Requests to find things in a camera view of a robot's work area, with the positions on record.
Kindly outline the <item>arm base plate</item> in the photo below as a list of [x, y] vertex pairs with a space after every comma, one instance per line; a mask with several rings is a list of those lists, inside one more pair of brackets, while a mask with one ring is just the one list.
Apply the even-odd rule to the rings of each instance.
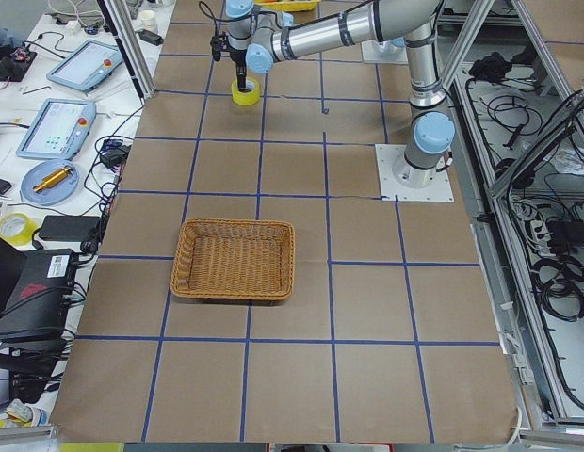
[[380, 197], [390, 202], [454, 202], [441, 156], [433, 169], [415, 169], [405, 160], [405, 145], [376, 144]]
[[408, 64], [406, 46], [400, 41], [364, 41], [361, 44], [363, 62], [373, 64]]

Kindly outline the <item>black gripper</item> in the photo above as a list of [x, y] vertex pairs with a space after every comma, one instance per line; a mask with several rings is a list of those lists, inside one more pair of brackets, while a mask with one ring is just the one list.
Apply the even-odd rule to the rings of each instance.
[[246, 53], [249, 46], [249, 37], [237, 38], [229, 32], [215, 33], [210, 41], [212, 58], [215, 62], [221, 61], [223, 54], [228, 54], [235, 63], [235, 86], [238, 91], [246, 90], [247, 69]]

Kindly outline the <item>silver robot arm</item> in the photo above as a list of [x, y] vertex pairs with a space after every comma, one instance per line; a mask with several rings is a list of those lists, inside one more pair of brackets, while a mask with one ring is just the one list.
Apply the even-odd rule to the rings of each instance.
[[402, 52], [405, 47], [406, 44], [402, 37], [397, 37], [376, 44], [377, 52], [381, 55], [392, 55], [393, 53]]
[[285, 11], [253, 1], [228, 1], [225, 24], [214, 32], [212, 58], [228, 54], [235, 63], [232, 91], [251, 89], [247, 73], [265, 74], [277, 62], [296, 60], [342, 47], [359, 45], [364, 60], [405, 64], [411, 81], [411, 136], [396, 157], [392, 174], [411, 189], [430, 186], [442, 156], [455, 137], [455, 125], [445, 113], [447, 94], [436, 57], [436, 16], [439, 1], [364, 1], [352, 8], [295, 24]]

